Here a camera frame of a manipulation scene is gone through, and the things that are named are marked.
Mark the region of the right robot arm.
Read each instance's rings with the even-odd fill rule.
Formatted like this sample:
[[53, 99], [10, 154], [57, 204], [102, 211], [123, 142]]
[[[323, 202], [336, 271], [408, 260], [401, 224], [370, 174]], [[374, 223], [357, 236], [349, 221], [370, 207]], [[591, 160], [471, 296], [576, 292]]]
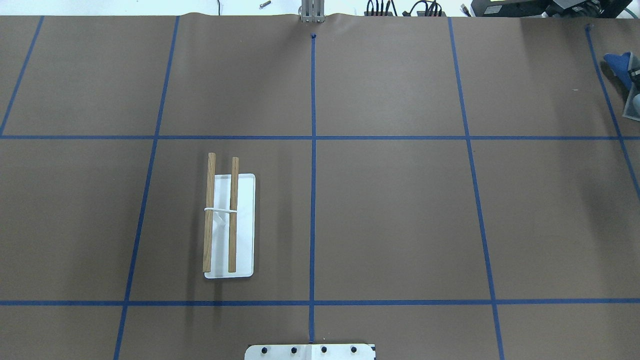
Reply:
[[625, 52], [628, 57], [627, 75], [630, 78], [630, 89], [622, 115], [627, 119], [640, 121], [640, 60], [632, 52]]

